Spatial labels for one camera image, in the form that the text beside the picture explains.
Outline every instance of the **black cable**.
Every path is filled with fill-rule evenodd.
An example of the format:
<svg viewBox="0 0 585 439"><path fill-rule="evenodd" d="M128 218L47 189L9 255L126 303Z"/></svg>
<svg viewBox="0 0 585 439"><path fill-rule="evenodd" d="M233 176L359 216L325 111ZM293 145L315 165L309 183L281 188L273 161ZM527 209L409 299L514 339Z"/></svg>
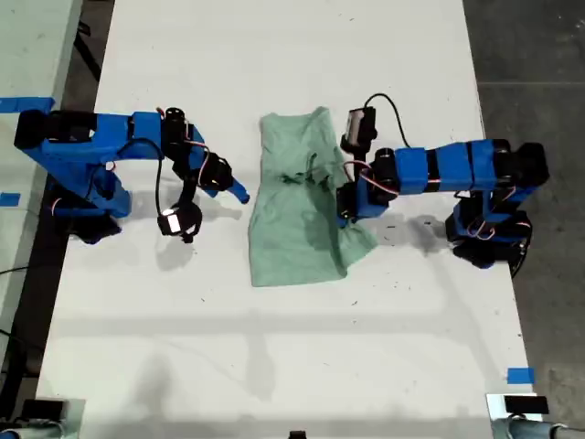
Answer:
<svg viewBox="0 0 585 439"><path fill-rule="evenodd" d="M138 137L138 138L132 139L131 141L126 143L126 145L124 145L122 148L120 148L120 150L116 153L116 155L120 155L125 149L128 149L130 146L137 144L139 142L144 142L146 144L149 144L155 150L156 155L158 156L158 170L156 171L156 183L154 185L154 203L156 204L156 213L158 213L158 215L161 216L162 215L161 203L160 203L158 192L159 192L159 188L161 186L161 172L163 171L163 159L165 158L163 156L163 152L156 145L156 143L153 142L152 140L147 139L146 137Z"/></svg>
<svg viewBox="0 0 585 439"><path fill-rule="evenodd" d="M5 336L7 336L8 338L12 338L14 341L17 341L18 343L20 343L20 344L21 344L21 345L23 345L23 346L26 346L26 347L29 347L29 348L38 349L38 350L40 350L41 352L43 352L43 351L44 351L44 349L43 349L41 346L39 346L39 345L36 345L36 344L34 344L34 343L31 343L31 342L29 342L29 341L25 341L25 340L23 340L22 338L20 338L20 337L17 337L17 336L15 336L14 334L12 334L12 333L10 333L10 332L8 332L8 331L4 331L3 329L0 329L0 334L4 334L4 335L5 335Z"/></svg>
<svg viewBox="0 0 585 439"><path fill-rule="evenodd" d="M522 268L522 265L524 265L524 261L527 259L528 249L530 248L530 243L532 241L532 232L533 232L533 229L532 229L532 226L530 226L530 233L528 234L528 236L524 240L524 249L522 252L520 252L520 260L517 261L514 266L508 264L510 266L511 277L514 277L518 274L518 272Z"/></svg>
<svg viewBox="0 0 585 439"><path fill-rule="evenodd" d="M9 270L3 270L2 272L0 272L0 276L2 274L6 274L6 273L11 273L11 272L20 272L21 270L27 270L29 267L28 265L26 267L16 267L16 268L11 268Z"/></svg>
<svg viewBox="0 0 585 439"><path fill-rule="evenodd" d="M402 122L400 121L399 109L397 108L396 104L390 99L390 97L386 93L372 94L369 98L367 98L367 101L364 104L364 108L367 107L367 105L370 103L370 101L372 99L377 98L377 97L386 98L386 100L388 102L390 102L390 105L392 105L392 108L394 109L394 113L396 114L396 121L399 123L399 129L400 129L400 135L402 136L402 142L404 142L405 146L407 146L408 148L411 148L412 146L410 146L409 143L407 142L406 136L404 135L404 130L402 129Z"/></svg>
<svg viewBox="0 0 585 439"><path fill-rule="evenodd" d="M125 149L128 149L130 146L132 146L136 143L139 143L139 142L144 142L146 144L149 144L152 148L154 148L154 150L156 151L156 155L158 156L158 170L156 171L156 184L154 186L154 203L156 204L156 213L158 213L158 215L160 216L160 215L162 215L162 213L161 213L161 203L160 203L158 193L159 193L159 187L161 185L161 173L163 172L163 159L165 158L163 156L163 153L161 152L160 148L152 140L147 139L146 137L138 137L138 138L135 138L135 139L128 141L122 148L120 148L118 150L116 155L120 155ZM90 185L88 187L88 192L85 195L85 199L87 201L89 201L91 189L93 188L93 180L95 179L95 175L98 172L98 170L102 167L105 167L105 166L102 164L96 165L95 168L93 169L93 171L91 172Z"/></svg>

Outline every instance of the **gray floor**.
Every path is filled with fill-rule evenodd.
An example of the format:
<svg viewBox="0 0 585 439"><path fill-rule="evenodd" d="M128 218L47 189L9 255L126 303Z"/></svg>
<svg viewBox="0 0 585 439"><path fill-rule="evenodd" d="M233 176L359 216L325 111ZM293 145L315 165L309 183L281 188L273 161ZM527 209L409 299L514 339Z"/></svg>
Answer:
<svg viewBox="0 0 585 439"><path fill-rule="evenodd" d="M537 391L551 418L585 428L585 1L464 0L488 137L545 145L551 180L526 204L536 228L515 279ZM112 2L87 2L100 59ZM74 53L64 106L92 110L96 84Z"/></svg>

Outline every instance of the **wire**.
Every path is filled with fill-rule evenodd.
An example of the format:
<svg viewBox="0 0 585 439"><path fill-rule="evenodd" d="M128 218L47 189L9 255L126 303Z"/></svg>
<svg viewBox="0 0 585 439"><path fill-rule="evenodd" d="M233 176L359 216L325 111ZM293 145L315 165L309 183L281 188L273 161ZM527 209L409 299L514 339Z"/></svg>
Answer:
<svg viewBox="0 0 585 439"><path fill-rule="evenodd" d="M368 169L371 169L372 168L372 166L370 166L368 163L366 163L366 162L364 162L362 160L347 160L344 163L344 172L346 173L347 179L350 180L350 181L352 181L353 178L351 177L351 174L349 174L349 172L347 172L347 165L352 165L352 164L353 165L362 165L362 166L367 167Z"/></svg>
<svg viewBox="0 0 585 439"><path fill-rule="evenodd" d="M159 191L160 191L160 186L161 186L161 173L163 172L163 153L161 152L160 148L156 145L155 142L153 142L150 139L147 139L146 137L136 137L135 139L132 139L130 141L128 141L126 143L126 145L124 145L122 148L120 148L118 150L118 152L116 153L117 156L120 156L121 153L124 152L124 150L128 149L130 146L134 145L134 144L138 144L144 142L148 145L150 145L154 151L156 152L156 155L158 156L158 169L156 170L156 183L154 184L154 203L156 204L156 213L158 213L159 216L162 215L161 212L161 202L160 202L160 197L159 197Z"/></svg>
<svg viewBox="0 0 585 439"><path fill-rule="evenodd" d="M388 192L389 194L396 195L396 196L400 195L400 193L399 193L397 190L390 189L389 187L386 187L386 186L384 186L384 185L381 185L381 184L379 184L377 181L375 181L375 180L372 180L370 177L366 177L366 176L364 175L364 172L363 172L363 171L362 171L362 172L359 174L359 176L360 176L360 178L363 178L363 179L365 179L365 180L366 180L366 182L368 182L369 184L371 184L371 185L374 185L375 187L379 187L379 188L380 188L380 189L382 189L384 192Z"/></svg>
<svg viewBox="0 0 585 439"><path fill-rule="evenodd" d="M11 272L20 272L22 270L27 270L28 268L30 268L28 265L25 267L16 267L16 268L11 268L9 270L3 270L2 272L0 272L0 275L2 274L7 274L7 273L11 273Z"/></svg>
<svg viewBox="0 0 585 439"><path fill-rule="evenodd" d="M508 262L508 265L510 266L510 274L512 277L516 276L522 268L522 265L524 265L524 261L528 255L528 249L530 248L530 243L532 241L532 226L529 223L523 221L517 222L516 225L528 226L529 233L528 236L526 236L526 238L520 243L520 259L516 261L514 266Z"/></svg>
<svg viewBox="0 0 585 439"><path fill-rule="evenodd" d="M190 145L200 146L200 147L202 147L206 151L205 158L203 159L203 164L199 168L199 175L197 176L197 185L199 187L201 187L201 176L203 175L203 169L205 168L205 165L207 164L207 161L209 159L209 148L207 147L207 145L205 145L205 144L203 144L201 142L196 142L194 140L185 140L185 143L186 144L190 144Z"/></svg>
<svg viewBox="0 0 585 439"><path fill-rule="evenodd" d="M512 197L515 193L516 193L516 186L512 187L512 189L510 190L510 192L508 192L507 195L505 197L503 197L502 200L498 204L503 203L504 201L506 201L507 199L509 199L510 197ZM497 206L497 205L492 206L492 209L490 210L490 213L492 213L494 211L495 206ZM490 241L494 237L494 235L495 235L495 228L491 228L489 230L490 231L490 235L488 237L483 238L483 237L479 236L479 234L482 232L482 230L485 227L485 223L486 223L485 220L479 226L479 228L477 229L477 231L475 233L472 233L471 232L471 227L473 226L474 223L475 223L475 220L472 221L472 222L470 222L469 226L467 226L467 234L471 238L477 238L477 239L479 239L481 241Z"/></svg>
<svg viewBox="0 0 585 439"><path fill-rule="evenodd" d="M38 350L40 350L41 352L43 352L43 351L44 351L44 349L43 349L41 346L39 346L39 345L36 345L36 344L34 344L34 343L31 343L31 342L29 342L29 341L25 341L25 340L23 340L22 338L15 336L15 335L14 335L14 334L12 334L11 332L4 331L3 329L0 329L0 334L3 334L3 335L5 335L5 336L7 336L8 338L11 338L11 339L13 339L14 341L17 341L17 342L18 342L18 343L20 343L21 345L24 345L24 346L27 346L27 347L30 347L30 348L35 348L35 349L38 349Z"/></svg>
<svg viewBox="0 0 585 439"><path fill-rule="evenodd" d="M347 176L347 178L349 180L351 180L352 178L349 175L349 173L347 172L347 165L352 165L352 164L354 164L354 165L362 165L362 166L366 167L367 169L371 169L372 168L372 166L370 166L366 162L363 162L362 160L348 160L348 161L344 162L344 171L346 172L346 176ZM374 185L375 187L378 187L378 188L382 189L384 192L388 192L389 194L392 194L392 195L399 195L399 192L397 190L391 189L389 187L386 187L386 186L378 183L376 180L374 180L374 179L366 176L364 174L364 171L363 170L359 173L359 177L360 178L363 178L364 180L366 180L369 184Z"/></svg>
<svg viewBox="0 0 585 439"><path fill-rule="evenodd" d="M55 206L57 206L57 203L59 203L63 198L57 198L55 201L53 201L53 204L51 205L51 215L54 217L55 216Z"/></svg>
<svg viewBox="0 0 585 439"><path fill-rule="evenodd" d="M369 98L367 98L366 103L364 103L364 108L367 107L367 105L370 103L370 101L372 99L377 98L377 97L385 98L388 102L390 102L390 105L392 105L392 108L394 109L394 113L396 114L396 122L398 122L398 124L399 124L399 130L400 130L400 135L402 136L402 142L404 142L404 145L406 147L411 148L412 146L410 146L410 144L407 142L406 136L404 135L404 130L402 129L402 122L400 121L399 109L386 93L372 94Z"/></svg>

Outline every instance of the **cable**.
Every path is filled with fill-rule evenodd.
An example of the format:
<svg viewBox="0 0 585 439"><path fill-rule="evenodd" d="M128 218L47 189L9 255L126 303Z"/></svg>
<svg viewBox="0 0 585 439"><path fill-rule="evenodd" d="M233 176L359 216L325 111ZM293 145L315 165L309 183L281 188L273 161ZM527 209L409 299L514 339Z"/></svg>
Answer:
<svg viewBox="0 0 585 439"><path fill-rule="evenodd" d="M515 193L516 193L516 186L512 187L512 189L510 190L510 192L508 192L508 194L505 197L503 197L502 200L498 204L503 203L504 201L506 201L507 199L509 199L510 197L512 197ZM494 211L495 206L497 206L497 205L492 206L492 208L490 209L490 212L489 213L492 213ZM481 241L490 241L494 237L494 235L495 235L495 228L494 227L492 227L490 229L490 235L488 237L483 238L483 237L479 236L479 234L484 229L484 226L485 226L485 223L486 223L485 219L484 219L484 222L482 222L482 224L477 229L477 232L476 233L472 233L471 232L471 227L473 226L474 223L475 223L475 220L473 220L472 222L470 222L469 223L469 226L467 226L467 234L471 238L477 238L477 239L479 239Z"/></svg>
<svg viewBox="0 0 585 439"><path fill-rule="evenodd" d="M351 177L351 175L349 174L349 172L347 172L347 165L362 165L367 167L368 169L371 169L372 166L370 166L367 162L363 162L362 160L347 160L346 162L344 162L344 172L346 173L346 177L348 180L352 180L353 178Z"/></svg>
<svg viewBox="0 0 585 439"><path fill-rule="evenodd" d="M27 265L26 267L16 267L16 268L11 268L9 270L3 270L2 272L0 272L0 276L2 274L7 274L7 273L11 273L11 272L20 272L22 270L27 270L28 268L30 268L30 267L28 267L28 265Z"/></svg>
<svg viewBox="0 0 585 439"><path fill-rule="evenodd" d="M36 345L36 344L34 344L34 343L30 343L29 341L25 341L25 340L23 340L22 338L15 336L15 335L14 335L14 334L12 334L11 332L4 331L3 329L0 329L0 334L3 334L3 335L5 335L5 336L7 336L8 338L11 338L11 339L13 339L14 341L17 341L18 343L20 343L20 344L21 344L21 345L23 345L23 346L27 346L27 347L29 347L29 348L35 348L35 349L38 349L38 350L40 350L41 352L43 352L43 351L44 351L44 349L43 349L41 346L39 346L39 345Z"/></svg>
<svg viewBox="0 0 585 439"><path fill-rule="evenodd" d="M381 185L377 181L372 180L370 177L366 177L364 175L363 171L359 173L359 176L360 176L360 178L365 179L366 182L368 182L369 184L374 185L375 187L382 189L384 192L388 192L389 194L396 195L396 196L400 195L400 193L397 190L390 189L389 187Z"/></svg>
<svg viewBox="0 0 585 439"><path fill-rule="evenodd" d="M128 149L130 146L140 143L140 142L144 142L148 145L150 145L156 152L156 155L158 156L158 169L156 170L156 183L154 185L154 203L156 204L156 213L158 213L158 215L162 215L161 212L161 203L160 203L160 198L159 198L159 189L161 186L161 172L163 171L163 153L161 152L160 148L156 145L155 142L153 142L150 139L147 139L146 137L137 137L135 139L130 140L129 142L126 143L126 145L124 145L122 148L120 148L118 150L118 152L116 153L116 155L120 155L124 150Z"/></svg>
<svg viewBox="0 0 585 439"><path fill-rule="evenodd" d="M377 97L381 97L381 98L385 98L388 102L390 102L390 105L392 105L392 108L394 109L394 113L396 114L396 122L399 123L399 130L400 130L400 135L402 136L402 142L404 142L404 145L407 148L411 148L412 146L409 145L409 143L406 140L406 136L404 135L404 130L402 129L402 122L400 121L400 115L399 115L399 109L396 106L396 104L390 99L390 97L386 94L386 93L376 93L376 94L372 94L366 101L366 103L364 104L364 108L367 107L367 105L370 103L370 101L374 98Z"/></svg>
<svg viewBox="0 0 585 439"><path fill-rule="evenodd" d="M55 206L57 206L57 203L59 203L63 198L57 198L55 201L53 201L53 204L51 205L51 215L54 217L55 216Z"/></svg>
<svg viewBox="0 0 585 439"><path fill-rule="evenodd" d="M530 243L532 242L532 226L527 222L518 222L516 225L527 226L529 229L529 233L526 239L519 243L519 245L521 246L520 259L516 262L515 265L511 265L510 262L508 262L508 266L510 267L510 274L512 277L516 276L520 269L522 268L522 265L524 264L524 261L526 260L528 255Z"/></svg>
<svg viewBox="0 0 585 439"><path fill-rule="evenodd" d="M113 172L113 171L116 169L116 162L114 162L114 161L112 160L112 163L113 163L113 168L112 168L112 169L110 169L110 172ZM91 172L91 177L90 177L90 185L88 186L88 192L87 192L87 194L85 194L85 197L84 197L86 201L89 201L89 197L90 197L91 189L93 188L93 180L94 180L94 178L95 178L95 174L98 172L98 170L99 170L101 167L102 167L102 168L104 168L104 169L106 169L106 165L105 165L105 164L103 164L103 163L100 163L99 165L96 165L96 166L93 168L93 171Z"/></svg>
<svg viewBox="0 0 585 439"><path fill-rule="evenodd" d="M362 165L362 166L366 167L367 169L372 168L372 166L370 166L368 163L363 162L361 160L348 160L348 161L344 162L344 171L346 172L346 176L349 180L351 180L351 176L347 172L347 165L351 165L351 164ZM363 170L359 173L359 177L366 180L369 184L374 185L375 187L382 189L384 192L388 192L389 194L392 194L392 195L400 195L400 193L397 190L386 187L386 186L378 183L376 180L366 176L364 174Z"/></svg>
<svg viewBox="0 0 585 439"><path fill-rule="evenodd" d="M163 109L161 107L156 107L156 110L161 115L161 118L164 120L165 119L165 112L163 111ZM203 175L203 168L205 167L205 165L207 164L207 161L209 159L209 148L203 142L196 142L195 140L189 140L189 125L190 125L190 122L187 119L185 119L185 141L184 142L186 144L200 146L206 152L205 158L203 159L203 164L199 168L199 175L197 176L197 185L199 187L201 187L201 176Z"/></svg>

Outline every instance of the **green cloth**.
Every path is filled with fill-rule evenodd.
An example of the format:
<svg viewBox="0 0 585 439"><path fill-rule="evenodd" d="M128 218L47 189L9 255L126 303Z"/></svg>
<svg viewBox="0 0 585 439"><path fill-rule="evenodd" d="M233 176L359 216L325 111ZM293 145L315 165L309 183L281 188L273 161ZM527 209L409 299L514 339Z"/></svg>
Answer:
<svg viewBox="0 0 585 439"><path fill-rule="evenodd" d="M376 247L375 238L336 223L335 189L347 177L329 110L261 119L261 184L248 229L252 285L342 279Z"/></svg>

